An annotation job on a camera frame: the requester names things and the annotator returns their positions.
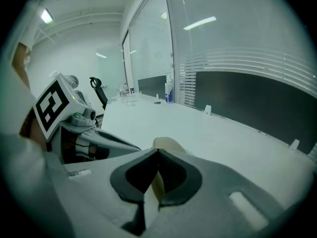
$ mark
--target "white wall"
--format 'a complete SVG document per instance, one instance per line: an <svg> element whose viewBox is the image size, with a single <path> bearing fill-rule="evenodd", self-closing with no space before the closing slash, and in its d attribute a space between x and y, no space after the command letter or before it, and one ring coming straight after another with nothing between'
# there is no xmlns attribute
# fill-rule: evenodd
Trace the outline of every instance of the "white wall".
<svg viewBox="0 0 317 238"><path fill-rule="evenodd" d="M33 47L27 66L30 87L37 98L50 82L52 71L75 75L76 90L85 93L97 115L104 113L102 104L90 85L89 77L101 77L96 50L119 48L119 24L95 24L59 33L54 43L46 39Z"/></svg>
<svg viewBox="0 0 317 238"><path fill-rule="evenodd" d="M121 21L121 30L120 30L120 41L121 43L123 42L124 36L127 33L127 30L129 28L129 24L135 14L135 12L137 11L137 9L139 8L139 6L141 5L141 3L143 2L143 0L130 0L125 9L124 9L124 13L122 16L122 21Z"/></svg>

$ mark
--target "white table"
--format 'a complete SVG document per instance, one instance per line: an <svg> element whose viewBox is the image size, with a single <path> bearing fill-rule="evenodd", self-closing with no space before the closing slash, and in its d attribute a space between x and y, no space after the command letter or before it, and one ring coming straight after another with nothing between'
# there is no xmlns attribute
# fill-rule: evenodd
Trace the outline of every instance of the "white table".
<svg viewBox="0 0 317 238"><path fill-rule="evenodd" d="M154 104L135 94L134 106L110 99L102 129L142 150L156 137L171 137L196 157L227 165L274 196L286 209L303 199L313 182L315 164L299 151L254 129L182 106Z"/></svg>

